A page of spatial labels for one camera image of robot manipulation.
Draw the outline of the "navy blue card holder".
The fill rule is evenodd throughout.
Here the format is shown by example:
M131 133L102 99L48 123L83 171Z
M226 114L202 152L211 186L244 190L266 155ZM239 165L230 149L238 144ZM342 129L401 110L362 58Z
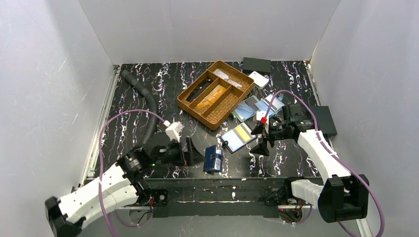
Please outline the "navy blue card holder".
M209 146L205 149L205 161L203 171L216 173L223 171L224 151L217 145Z

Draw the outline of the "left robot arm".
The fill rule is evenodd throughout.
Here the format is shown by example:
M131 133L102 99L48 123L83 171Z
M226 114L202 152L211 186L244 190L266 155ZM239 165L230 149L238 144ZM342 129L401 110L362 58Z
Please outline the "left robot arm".
M44 205L53 235L76 237L96 219L128 205L146 206L149 214L155 206L165 206L167 189L152 189L145 174L160 165L194 166L205 159L190 137L185 147L183 150L175 140L151 149L135 147L87 185L65 196L48 198Z

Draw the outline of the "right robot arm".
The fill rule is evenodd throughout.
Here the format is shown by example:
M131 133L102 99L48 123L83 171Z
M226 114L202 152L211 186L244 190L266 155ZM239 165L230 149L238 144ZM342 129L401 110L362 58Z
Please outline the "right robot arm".
M304 177L289 177L283 186L261 201L280 204L289 199L303 200L318 209L327 223L366 218L368 213L368 180L357 178L337 161L337 154L315 129L314 119L305 116L298 104L282 107L284 118L266 117L265 111L255 114L257 122L252 135L261 135L261 141L250 152L269 155L268 146L276 141L293 139L308 154L323 180L323 185Z

